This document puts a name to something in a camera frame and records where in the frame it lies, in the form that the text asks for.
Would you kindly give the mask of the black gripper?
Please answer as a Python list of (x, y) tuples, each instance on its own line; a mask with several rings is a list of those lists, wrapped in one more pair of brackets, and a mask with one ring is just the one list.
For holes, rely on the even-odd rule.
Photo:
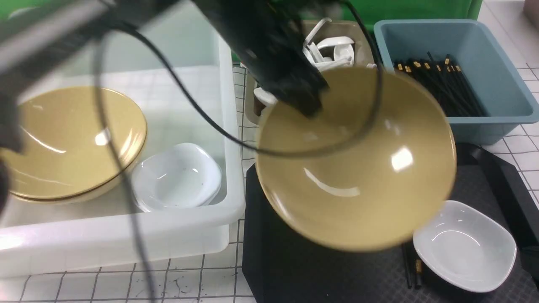
[(327, 86), (304, 55), (301, 13), (322, 8), (323, 0), (195, 0), (195, 6), (227, 42), (258, 84), (314, 117)]

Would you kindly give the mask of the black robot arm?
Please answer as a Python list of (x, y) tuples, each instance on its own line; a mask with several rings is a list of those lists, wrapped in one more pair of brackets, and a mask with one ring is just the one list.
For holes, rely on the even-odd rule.
[[(17, 98), (91, 40), (139, 29), (175, 0), (51, 0), (1, 23), (1, 147), (21, 153)], [(262, 88), (315, 117), (327, 87), (302, 53), (302, 12), (325, 15), (331, 0), (195, 0)]]

